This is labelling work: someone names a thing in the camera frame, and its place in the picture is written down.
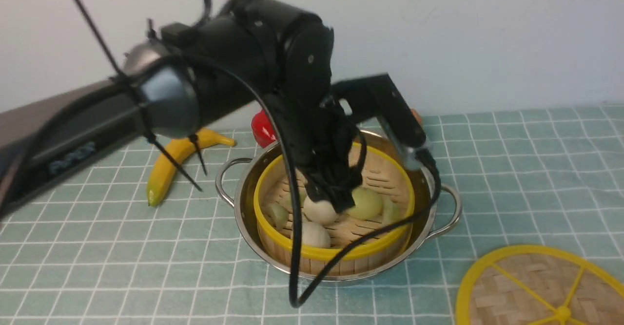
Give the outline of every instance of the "banana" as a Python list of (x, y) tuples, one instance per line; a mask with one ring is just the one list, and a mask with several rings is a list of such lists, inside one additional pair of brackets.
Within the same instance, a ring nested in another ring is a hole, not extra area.
[[(217, 134), (207, 128), (201, 128), (201, 130), (197, 132), (197, 138), (200, 148), (211, 147), (217, 144), (227, 146), (236, 145), (234, 139)], [(195, 152), (195, 146), (189, 139), (171, 140), (171, 142), (165, 146), (165, 149), (171, 154), (174, 160), (180, 164)], [(156, 159), (150, 178), (147, 181), (147, 188), (145, 190), (147, 192), (147, 205), (154, 207), (162, 203), (165, 196), (167, 196), (169, 186), (175, 174), (176, 168), (167, 160), (167, 157), (161, 153), (158, 159)]]

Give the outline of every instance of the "pot handle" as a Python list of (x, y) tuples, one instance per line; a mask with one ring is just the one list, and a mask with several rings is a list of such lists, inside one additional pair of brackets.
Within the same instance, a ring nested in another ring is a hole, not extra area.
[(230, 206), (232, 206), (232, 208), (234, 208), (234, 199), (230, 197), (227, 192), (225, 192), (225, 189), (223, 189), (223, 177), (225, 176), (225, 172), (227, 172), (227, 170), (230, 169), (232, 166), (236, 164), (247, 164), (250, 163), (250, 161), (252, 161), (251, 158), (231, 159), (225, 162), (225, 164), (221, 166), (219, 172), (217, 172), (216, 174), (216, 180), (214, 181), (214, 185), (216, 186), (216, 192), (221, 198), (223, 198), (223, 201), (226, 201)]
[(453, 213), (453, 217), (448, 223), (446, 223), (446, 225), (429, 232), (425, 240), (428, 240), (430, 238), (437, 238), (437, 236), (442, 236), (443, 234), (446, 234), (446, 232), (452, 230), (455, 225), (459, 223), (459, 216), (464, 210), (464, 207), (462, 205), (462, 199), (461, 197), (459, 197), (459, 193), (454, 188), (450, 187), (449, 185), (442, 184), (441, 190), (448, 192), (453, 197), (453, 200), (455, 201), (455, 212)]

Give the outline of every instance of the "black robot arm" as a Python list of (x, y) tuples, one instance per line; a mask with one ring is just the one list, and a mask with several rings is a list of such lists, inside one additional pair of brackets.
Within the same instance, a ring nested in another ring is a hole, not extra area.
[[(193, 25), (166, 25), (158, 36), (150, 24), (147, 40), (132, 48), (118, 68), (84, 6), (75, 1), (117, 74), (0, 115), (0, 219), (136, 137), (162, 149), (156, 134), (192, 136), (254, 100), (276, 130), (293, 202), (300, 200), (294, 189), (296, 168), (306, 177), (312, 200), (328, 200), (336, 212), (353, 206), (351, 192), (362, 183), (365, 141), (357, 165), (350, 166), (348, 154), (360, 134), (356, 124), (372, 117), (379, 119), (407, 170), (423, 164), (432, 172), (436, 190), (430, 206), (437, 199), (439, 176), (425, 133), (390, 76), (332, 84), (334, 32), (319, 16), (276, 0), (229, 0), (210, 17), (212, 5), (205, 0), (205, 13)], [(27, 121), (26, 132), (13, 126), (20, 121)], [(293, 210), (291, 304), (302, 305), (352, 248), (417, 218), (345, 247), (299, 298), (301, 211)]]

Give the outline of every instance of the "table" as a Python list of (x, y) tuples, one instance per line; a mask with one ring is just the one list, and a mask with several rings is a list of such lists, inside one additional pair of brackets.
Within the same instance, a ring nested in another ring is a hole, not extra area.
[[(158, 152), (138, 140), (16, 212), (0, 231), (0, 325), (448, 325), (464, 272), (516, 244), (562, 248), (624, 282), (624, 105), (429, 116), (425, 128), (464, 216), (405, 262), (354, 287), (321, 287), (290, 308), (287, 277), (241, 239), (214, 179), (259, 152), (234, 148), (185, 164), (161, 207), (145, 183)], [(367, 130), (380, 132), (368, 122)], [(234, 193), (243, 166), (228, 171)], [(439, 203), (436, 225), (451, 214)]]

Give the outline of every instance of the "onion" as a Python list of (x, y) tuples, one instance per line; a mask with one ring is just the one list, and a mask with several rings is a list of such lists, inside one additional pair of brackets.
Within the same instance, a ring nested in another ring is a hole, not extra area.
[[(303, 187), (299, 188), (299, 201), (300, 204), (303, 205), (303, 201), (305, 201), (306, 197), (308, 197), (308, 193), (306, 192), (306, 189)], [(284, 200), (282, 201), (281, 205), (283, 205), (284, 207), (293, 207), (293, 201), (291, 199), (290, 196), (290, 192), (284, 197)]]
[(314, 202), (309, 196), (303, 201), (303, 214), (310, 221), (321, 225), (331, 224), (338, 218), (338, 214), (334, 211), (334, 206), (329, 201), (321, 200)]
[(390, 225), (401, 220), (401, 210), (388, 196), (383, 196), (384, 212), (381, 214), (381, 224)]
[(267, 220), (276, 230), (279, 231), (285, 227), (288, 221), (288, 211), (286, 208), (277, 203), (269, 203), (264, 210)]
[(301, 244), (310, 247), (329, 248), (332, 246), (332, 239), (322, 225), (308, 221), (301, 224)]
[(384, 203), (381, 195), (365, 187), (357, 187), (351, 193), (355, 206), (347, 214), (356, 219), (368, 220), (381, 213)]

